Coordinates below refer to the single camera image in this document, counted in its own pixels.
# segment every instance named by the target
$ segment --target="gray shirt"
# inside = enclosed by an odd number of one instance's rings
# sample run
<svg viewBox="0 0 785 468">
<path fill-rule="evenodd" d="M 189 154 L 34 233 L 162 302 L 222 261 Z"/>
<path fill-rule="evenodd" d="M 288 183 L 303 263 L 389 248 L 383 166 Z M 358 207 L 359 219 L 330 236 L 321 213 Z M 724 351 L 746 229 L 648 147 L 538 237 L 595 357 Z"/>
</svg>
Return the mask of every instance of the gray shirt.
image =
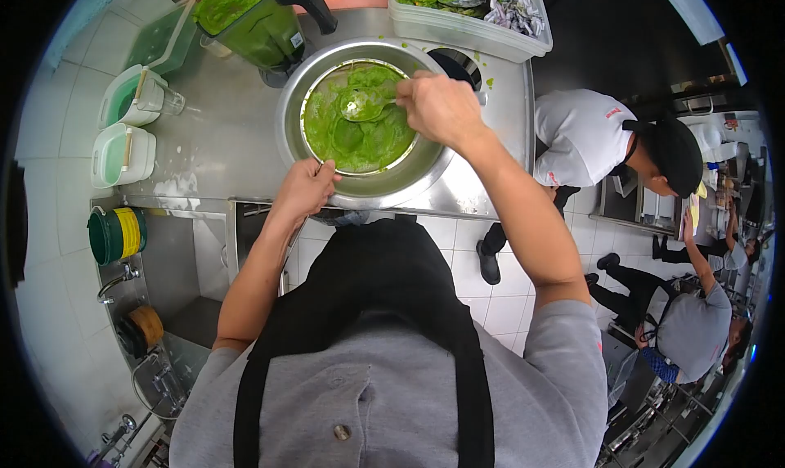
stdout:
<svg viewBox="0 0 785 468">
<path fill-rule="evenodd" d="M 747 252 L 744 251 L 744 246 L 740 242 L 733 245 L 733 250 L 728 250 L 725 255 L 719 257 L 717 255 L 709 255 L 709 266 L 711 270 L 716 272 L 727 268 L 728 270 L 738 270 L 747 264 Z"/>
<path fill-rule="evenodd" d="M 594 466 L 608 414 L 600 330 L 585 303 L 537 310 L 524 358 L 475 324 L 494 416 L 496 466 Z M 174 468 L 232 466 L 250 349 L 211 353 L 174 426 Z M 456 466 L 455 361 L 398 320 L 360 321 L 321 353 L 270 363 L 260 466 Z M 348 429 L 344 441 L 336 426 Z"/>
<path fill-rule="evenodd" d="M 676 383 L 698 381 L 717 361 L 728 341 L 731 301 L 720 283 L 714 283 L 706 299 L 692 295 L 673 299 L 661 320 L 667 302 L 668 294 L 658 287 L 648 305 L 648 313 L 659 323 L 659 351 L 679 366 Z M 645 322 L 644 329 L 649 331 L 653 326 Z"/>
</svg>

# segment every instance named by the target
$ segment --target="drain hole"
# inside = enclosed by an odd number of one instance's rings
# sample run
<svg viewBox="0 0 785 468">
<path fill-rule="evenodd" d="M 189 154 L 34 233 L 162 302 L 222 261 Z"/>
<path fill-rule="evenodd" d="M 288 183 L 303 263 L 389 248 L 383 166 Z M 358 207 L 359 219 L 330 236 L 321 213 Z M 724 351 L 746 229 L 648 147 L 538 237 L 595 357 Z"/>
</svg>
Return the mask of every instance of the drain hole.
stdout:
<svg viewBox="0 0 785 468">
<path fill-rule="evenodd" d="M 477 63 L 472 61 L 469 56 L 455 49 L 434 49 L 428 55 L 444 69 L 450 78 L 466 81 L 472 86 L 474 91 L 479 91 L 482 85 L 482 75 Z"/>
</svg>

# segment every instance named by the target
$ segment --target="metal spoon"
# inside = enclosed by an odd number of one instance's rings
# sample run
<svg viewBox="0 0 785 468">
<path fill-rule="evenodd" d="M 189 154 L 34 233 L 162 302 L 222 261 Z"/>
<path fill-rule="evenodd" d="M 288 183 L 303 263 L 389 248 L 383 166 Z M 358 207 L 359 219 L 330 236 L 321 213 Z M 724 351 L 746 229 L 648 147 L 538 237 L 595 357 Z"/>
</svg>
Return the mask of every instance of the metal spoon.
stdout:
<svg viewBox="0 0 785 468">
<path fill-rule="evenodd" d="M 474 96 L 481 107 L 487 104 L 488 96 L 485 91 L 476 91 Z M 344 92 L 339 101 L 344 119 L 350 122 L 365 122 L 376 119 L 387 105 L 395 103 L 395 98 L 384 98 L 375 88 L 353 88 Z"/>
</svg>

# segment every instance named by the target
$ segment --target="faucet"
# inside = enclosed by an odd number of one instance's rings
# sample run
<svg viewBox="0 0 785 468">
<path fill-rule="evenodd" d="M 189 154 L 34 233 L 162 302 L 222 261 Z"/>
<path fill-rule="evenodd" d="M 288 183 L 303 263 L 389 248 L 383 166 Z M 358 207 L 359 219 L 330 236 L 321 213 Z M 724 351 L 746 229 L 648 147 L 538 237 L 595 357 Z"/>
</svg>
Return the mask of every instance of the faucet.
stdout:
<svg viewBox="0 0 785 468">
<path fill-rule="evenodd" d="M 131 267 L 127 263 L 123 264 L 123 275 L 118 277 L 118 278 L 116 278 L 116 279 L 112 279 L 109 282 L 107 282 L 101 288 L 101 290 L 98 291 L 98 296 L 96 296 L 96 299 L 102 305 L 111 305 L 112 303 L 114 303 L 114 298 L 112 296 L 104 297 L 103 295 L 106 294 L 106 292 L 109 289 L 111 289 L 113 286 L 116 286 L 117 284 L 120 284 L 121 282 L 125 282 L 126 280 L 135 279 L 136 277 L 139 277 L 139 276 L 140 276 L 140 273 L 139 273 L 139 269 L 138 268 Z"/>
</svg>

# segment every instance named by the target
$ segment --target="green bucket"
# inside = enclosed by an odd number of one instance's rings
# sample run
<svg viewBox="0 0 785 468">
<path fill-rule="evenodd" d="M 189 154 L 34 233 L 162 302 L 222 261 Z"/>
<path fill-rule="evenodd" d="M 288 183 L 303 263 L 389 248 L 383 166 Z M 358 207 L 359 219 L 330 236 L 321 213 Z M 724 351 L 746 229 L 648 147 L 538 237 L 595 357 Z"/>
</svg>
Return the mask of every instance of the green bucket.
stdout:
<svg viewBox="0 0 785 468">
<path fill-rule="evenodd" d="M 141 209 L 120 207 L 104 212 L 94 207 L 87 220 L 90 248 L 98 265 L 130 257 L 147 245 L 147 224 Z"/>
</svg>

